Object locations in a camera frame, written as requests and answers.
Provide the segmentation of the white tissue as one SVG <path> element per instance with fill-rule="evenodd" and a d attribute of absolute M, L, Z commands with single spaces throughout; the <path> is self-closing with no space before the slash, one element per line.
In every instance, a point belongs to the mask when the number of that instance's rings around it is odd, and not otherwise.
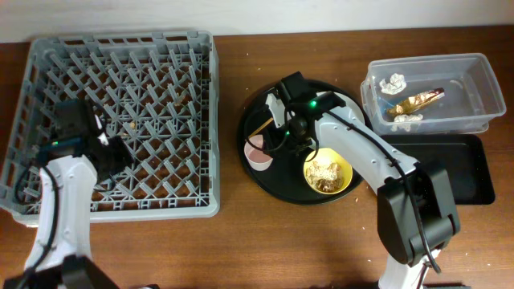
<path fill-rule="evenodd" d="M 397 95 L 406 88 L 405 76 L 402 74 L 394 73 L 390 76 L 389 81 L 382 79 L 379 83 L 381 92 L 386 95 Z"/>
<path fill-rule="evenodd" d="M 411 123 L 423 120 L 422 114 L 416 115 L 399 115 L 394 117 L 394 124 L 391 128 L 392 132 L 403 131 L 409 132 L 411 130 Z"/>

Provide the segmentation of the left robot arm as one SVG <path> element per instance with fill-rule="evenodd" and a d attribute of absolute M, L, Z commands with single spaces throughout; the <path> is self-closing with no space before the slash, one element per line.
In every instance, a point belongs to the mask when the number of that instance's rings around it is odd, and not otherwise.
<path fill-rule="evenodd" d="M 120 136 L 108 137 L 108 115 L 92 100 L 57 103 L 56 127 L 39 147 L 39 226 L 24 272 L 5 288 L 114 288 L 92 261 L 90 213 L 96 185 L 132 165 Z"/>

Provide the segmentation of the gold foil wrapper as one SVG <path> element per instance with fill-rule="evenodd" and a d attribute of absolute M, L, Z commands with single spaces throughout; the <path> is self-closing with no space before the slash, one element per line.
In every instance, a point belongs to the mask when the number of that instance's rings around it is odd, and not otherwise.
<path fill-rule="evenodd" d="M 421 110 L 429 104 L 434 103 L 445 96 L 443 88 L 436 88 L 427 92 L 420 92 L 414 96 L 409 96 L 392 108 L 386 110 L 387 114 L 396 117 L 400 115 L 410 115 Z"/>

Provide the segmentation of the food scraps with rice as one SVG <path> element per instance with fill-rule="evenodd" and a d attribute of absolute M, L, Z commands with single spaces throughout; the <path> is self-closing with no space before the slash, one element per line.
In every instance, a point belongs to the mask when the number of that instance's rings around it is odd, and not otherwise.
<path fill-rule="evenodd" d="M 344 183 L 342 168 L 336 162 L 313 161 L 306 169 L 307 182 L 322 193 L 335 193 Z"/>

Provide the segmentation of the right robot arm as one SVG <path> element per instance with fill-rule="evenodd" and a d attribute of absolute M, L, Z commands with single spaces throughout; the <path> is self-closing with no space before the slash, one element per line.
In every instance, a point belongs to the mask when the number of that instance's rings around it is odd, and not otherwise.
<path fill-rule="evenodd" d="M 460 231 L 447 171 L 422 164 L 380 138 L 365 124 L 359 105 L 344 94 L 317 92 L 308 100 L 285 100 L 269 92 L 265 104 L 288 136 L 331 149 L 364 178 L 377 195 L 377 230 L 389 256 L 379 288 L 422 288 L 435 259 Z"/>

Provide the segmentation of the pink plastic cup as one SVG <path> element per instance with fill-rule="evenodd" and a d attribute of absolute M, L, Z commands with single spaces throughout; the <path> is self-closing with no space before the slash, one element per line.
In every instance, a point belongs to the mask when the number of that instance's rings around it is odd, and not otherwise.
<path fill-rule="evenodd" d="M 264 139 L 262 135 L 255 135 L 249 138 L 250 142 L 259 147 L 263 148 Z M 265 171 L 270 168 L 273 158 L 263 153 L 262 151 L 252 147 L 247 141 L 244 145 L 244 156 L 247 159 L 250 167 L 255 171 Z"/>

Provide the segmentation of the yellow bowl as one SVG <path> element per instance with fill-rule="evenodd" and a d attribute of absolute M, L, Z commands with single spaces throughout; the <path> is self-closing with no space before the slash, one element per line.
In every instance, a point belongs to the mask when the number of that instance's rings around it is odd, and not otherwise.
<path fill-rule="evenodd" d="M 313 161 L 336 162 L 342 168 L 344 183 L 341 186 L 341 188 L 339 190 L 337 190 L 335 193 L 322 193 L 319 190 L 314 189 L 307 182 L 311 189 L 313 189 L 317 193 L 331 195 L 331 194 L 341 193 L 349 187 L 349 184 L 353 178 L 353 167 L 350 165 L 350 163 L 347 162 L 346 159 L 341 157 L 336 151 L 334 151 L 333 149 L 329 149 L 329 148 L 323 148 L 323 149 L 318 149 L 317 151 L 312 151 L 307 156 L 307 160 L 304 162 L 303 171 L 304 171 L 304 179 L 305 180 L 306 180 L 306 177 L 305 177 L 306 169 Z"/>

